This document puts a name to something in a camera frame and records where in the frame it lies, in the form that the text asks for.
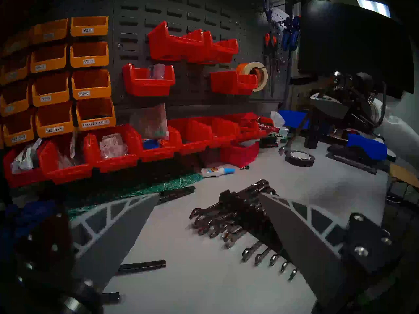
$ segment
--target tape roll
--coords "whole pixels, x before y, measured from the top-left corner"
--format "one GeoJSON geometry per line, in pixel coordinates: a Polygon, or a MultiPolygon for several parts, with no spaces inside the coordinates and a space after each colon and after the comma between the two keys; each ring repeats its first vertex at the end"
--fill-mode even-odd
{"type": "Polygon", "coordinates": [[[258,77],[259,85],[256,89],[253,89],[254,92],[262,90],[268,82],[268,71],[266,70],[265,65],[258,61],[239,64],[236,68],[236,72],[241,75],[255,74],[258,77]]]}

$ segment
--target blue object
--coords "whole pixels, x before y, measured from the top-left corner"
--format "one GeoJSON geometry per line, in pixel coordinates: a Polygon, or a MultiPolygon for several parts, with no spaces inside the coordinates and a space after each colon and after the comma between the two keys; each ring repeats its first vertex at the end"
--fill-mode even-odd
{"type": "MultiPolygon", "coordinates": [[[[292,110],[279,110],[278,112],[280,113],[281,117],[284,118],[285,126],[292,127],[292,128],[298,128],[301,121],[306,115],[305,112],[292,111],[292,110]]],[[[309,120],[307,120],[303,129],[308,128],[308,122],[309,120]]]]}
{"type": "Polygon", "coordinates": [[[362,147],[371,159],[382,160],[387,158],[387,146],[385,144],[361,135],[348,134],[348,144],[346,146],[362,147]]]}
{"type": "Polygon", "coordinates": [[[160,145],[156,139],[145,139],[142,141],[143,149],[155,149],[159,148],[160,145]]]}
{"type": "Polygon", "coordinates": [[[235,169],[230,169],[228,167],[224,168],[224,174],[230,174],[230,173],[234,173],[234,172],[235,172],[235,169]]]}

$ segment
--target orange storage bin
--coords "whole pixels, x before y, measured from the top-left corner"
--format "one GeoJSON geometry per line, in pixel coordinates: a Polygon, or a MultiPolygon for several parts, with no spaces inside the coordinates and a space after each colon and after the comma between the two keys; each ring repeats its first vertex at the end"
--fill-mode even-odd
{"type": "Polygon", "coordinates": [[[178,61],[202,53],[204,35],[202,30],[195,30],[182,37],[169,34],[167,22],[163,21],[149,34],[150,56],[154,60],[178,61]]]}
{"type": "Polygon", "coordinates": [[[69,99],[68,73],[42,76],[32,84],[32,100],[35,107],[66,102],[69,99]]]}
{"type": "Polygon", "coordinates": [[[77,36],[105,36],[108,34],[108,16],[71,18],[70,33],[77,36]]]}
{"type": "Polygon", "coordinates": [[[10,54],[13,54],[14,52],[17,52],[23,48],[28,47],[31,44],[31,34],[32,29],[28,31],[22,31],[18,34],[15,34],[14,36],[11,36],[7,39],[7,41],[3,45],[2,55],[8,56],[10,54]]]}
{"type": "Polygon", "coordinates": [[[141,136],[128,124],[92,131],[84,139],[87,162],[93,167],[99,168],[101,173],[136,166],[142,151],[141,136]],[[124,143],[127,145],[128,154],[104,159],[100,154],[99,142],[102,141],[103,136],[115,133],[121,134],[124,143]]]}
{"type": "Polygon", "coordinates": [[[16,82],[3,88],[0,96],[1,115],[3,117],[29,108],[30,91],[28,82],[16,82]]]}
{"type": "Polygon", "coordinates": [[[36,131],[39,137],[62,135],[74,131],[72,102],[46,105],[36,112],[36,131]]]}
{"type": "Polygon", "coordinates": [[[74,71],[71,77],[76,100],[111,96],[111,78],[107,69],[74,71]]]}
{"type": "Polygon", "coordinates": [[[70,64],[72,67],[108,65],[108,43],[106,41],[74,43],[70,47],[70,64]]]}
{"type": "Polygon", "coordinates": [[[31,55],[31,72],[39,73],[64,68],[67,64],[67,45],[41,47],[31,55]]]}
{"type": "MultiPolygon", "coordinates": [[[[38,147],[38,149],[36,150],[38,157],[43,146],[44,144],[42,143],[40,147],[38,147]]],[[[9,152],[7,152],[7,154],[3,158],[4,177],[6,178],[10,188],[17,188],[23,185],[30,185],[32,183],[46,180],[40,167],[36,167],[32,170],[23,171],[20,173],[12,173],[10,165],[12,164],[16,156],[18,156],[24,148],[25,144],[23,144],[22,146],[16,146],[12,148],[9,152]]]]}
{"type": "Polygon", "coordinates": [[[192,118],[172,119],[167,123],[180,132],[182,144],[178,150],[182,155],[201,152],[212,141],[211,127],[192,118]]]}
{"type": "Polygon", "coordinates": [[[169,140],[163,147],[155,149],[142,149],[141,161],[152,162],[160,159],[170,159],[174,156],[175,152],[179,150],[182,145],[182,139],[179,131],[171,126],[167,126],[169,132],[169,140]]]}
{"type": "Polygon", "coordinates": [[[6,146],[34,139],[34,110],[27,109],[4,118],[3,134],[6,146]]]}
{"type": "Polygon", "coordinates": [[[33,27],[33,43],[64,39],[67,36],[68,19],[50,21],[33,27]]]}
{"type": "Polygon", "coordinates": [[[79,100],[76,113],[79,130],[113,127],[117,123],[110,97],[79,100]]]}
{"type": "Polygon", "coordinates": [[[29,69],[29,57],[11,57],[6,60],[2,67],[0,84],[6,85],[8,83],[18,81],[26,78],[29,69]]]}
{"type": "MultiPolygon", "coordinates": [[[[58,153],[70,154],[70,141],[73,134],[64,134],[51,138],[39,152],[39,166],[46,178],[55,184],[63,184],[74,180],[92,176],[93,166],[86,161],[86,148],[83,148],[84,164],[75,165],[65,169],[58,168],[58,153]]],[[[76,146],[84,144],[84,135],[78,135],[76,146]]]]}
{"type": "Polygon", "coordinates": [[[233,123],[232,121],[217,117],[200,117],[194,119],[211,126],[212,140],[209,144],[209,147],[211,148],[230,146],[231,142],[240,134],[238,124],[233,123]]]}

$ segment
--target wall-mounted bin rack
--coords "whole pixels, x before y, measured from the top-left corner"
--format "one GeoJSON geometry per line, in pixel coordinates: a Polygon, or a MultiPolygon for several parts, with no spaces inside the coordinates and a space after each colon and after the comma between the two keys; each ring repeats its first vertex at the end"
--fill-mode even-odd
{"type": "MultiPolygon", "coordinates": [[[[36,150],[38,157],[44,144],[36,150]]],[[[46,177],[42,173],[40,167],[36,167],[32,170],[22,171],[20,173],[12,173],[10,165],[19,153],[25,148],[25,145],[12,148],[3,158],[4,176],[9,184],[10,188],[17,188],[23,185],[30,185],[32,183],[45,181],[46,177]]]]}
{"type": "Polygon", "coordinates": [[[40,47],[31,55],[31,72],[39,73],[64,68],[67,63],[67,45],[40,47]]]}
{"type": "Polygon", "coordinates": [[[236,39],[214,42],[211,32],[205,31],[202,51],[197,52],[196,56],[188,58],[188,61],[200,64],[230,63],[235,54],[238,54],[236,39]]]}
{"type": "Polygon", "coordinates": [[[211,126],[213,136],[209,144],[210,148],[230,146],[231,142],[240,134],[238,124],[229,120],[216,117],[199,117],[194,119],[211,126]]]}
{"type": "Polygon", "coordinates": [[[88,146],[86,151],[87,162],[93,167],[99,168],[101,173],[136,166],[142,151],[141,136],[130,125],[95,130],[85,137],[84,145],[88,146]],[[122,140],[127,145],[128,154],[104,159],[100,154],[99,142],[102,141],[103,136],[115,133],[121,134],[122,140]]]}
{"type": "Polygon", "coordinates": [[[6,146],[34,139],[34,110],[27,109],[4,118],[3,134],[6,146]]]}
{"type": "MultiPolygon", "coordinates": [[[[56,185],[92,176],[93,166],[86,162],[85,154],[88,148],[86,146],[83,146],[82,152],[84,155],[84,164],[64,169],[58,168],[58,153],[61,153],[62,155],[70,154],[69,149],[72,136],[73,134],[64,134],[51,138],[39,153],[39,164],[43,174],[46,178],[51,179],[56,185]]],[[[79,144],[84,145],[84,136],[78,135],[77,140],[76,146],[79,146],[79,144]]]]}
{"type": "Polygon", "coordinates": [[[26,78],[29,69],[29,56],[11,57],[2,66],[0,84],[18,81],[26,78]]]}
{"type": "Polygon", "coordinates": [[[182,37],[169,35],[167,22],[163,21],[149,34],[150,56],[154,60],[178,61],[194,57],[202,52],[204,35],[195,30],[182,37]]]}
{"type": "Polygon", "coordinates": [[[117,121],[110,97],[77,101],[77,122],[79,130],[113,127],[117,121]]]}
{"type": "Polygon", "coordinates": [[[8,56],[14,52],[28,47],[31,44],[32,31],[32,29],[28,31],[22,31],[18,34],[15,34],[14,36],[9,37],[9,39],[7,39],[3,45],[2,56],[8,56]]]}
{"type": "Polygon", "coordinates": [[[168,96],[170,86],[175,84],[175,70],[166,65],[164,79],[148,79],[147,68],[135,68],[131,63],[122,67],[125,90],[138,97],[168,96]]]}
{"type": "Polygon", "coordinates": [[[212,141],[211,127],[196,120],[190,118],[172,119],[167,124],[181,134],[182,144],[178,149],[182,155],[201,152],[212,141]]]}
{"type": "Polygon", "coordinates": [[[107,69],[78,70],[71,77],[76,100],[111,96],[111,78],[107,69]]]}
{"type": "Polygon", "coordinates": [[[29,108],[30,91],[28,82],[16,82],[3,88],[0,96],[1,115],[13,115],[29,108]]]}
{"type": "Polygon", "coordinates": [[[72,102],[46,105],[36,112],[36,131],[39,137],[62,135],[74,131],[72,102]]]}
{"type": "Polygon", "coordinates": [[[40,44],[51,40],[64,39],[67,36],[68,19],[50,21],[33,27],[32,42],[40,44]]]}
{"type": "Polygon", "coordinates": [[[108,16],[71,18],[70,33],[78,36],[105,36],[108,34],[108,16]]]}
{"type": "Polygon", "coordinates": [[[140,156],[142,162],[170,159],[174,156],[174,153],[179,150],[179,146],[182,145],[179,131],[171,126],[168,126],[167,130],[169,131],[169,140],[167,141],[167,144],[155,149],[143,149],[140,156]]]}
{"type": "Polygon", "coordinates": [[[212,72],[210,75],[212,92],[249,96],[258,87],[256,75],[240,75],[235,70],[212,72]]]}
{"type": "Polygon", "coordinates": [[[37,78],[32,84],[35,107],[66,102],[70,99],[68,73],[57,73],[37,78]]]}
{"type": "Polygon", "coordinates": [[[72,67],[108,65],[108,43],[106,41],[74,43],[70,47],[70,64],[72,67]]]}

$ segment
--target white workbench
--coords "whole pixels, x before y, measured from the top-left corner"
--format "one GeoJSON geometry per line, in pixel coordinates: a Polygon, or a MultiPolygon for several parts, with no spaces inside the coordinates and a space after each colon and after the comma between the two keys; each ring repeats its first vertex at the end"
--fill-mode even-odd
{"type": "Polygon", "coordinates": [[[246,234],[225,250],[219,237],[197,235],[189,220],[192,209],[216,203],[222,191],[240,191],[266,179],[280,196],[316,204],[344,220],[351,212],[361,212],[379,224],[387,174],[378,171],[372,175],[326,158],[328,145],[324,143],[316,150],[307,150],[302,144],[299,137],[292,147],[316,158],[310,168],[285,162],[278,148],[261,149],[249,170],[205,178],[194,184],[193,194],[156,206],[123,263],[166,259],[167,267],[113,277],[104,292],[119,292],[123,301],[105,306],[105,314],[310,313],[316,297],[301,274],[287,281],[292,265],[278,274],[283,258],[268,267],[274,251],[259,267],[253,266],[254,257],[240,263],[242,251],[256,242],[252,235],[246,234]]]}

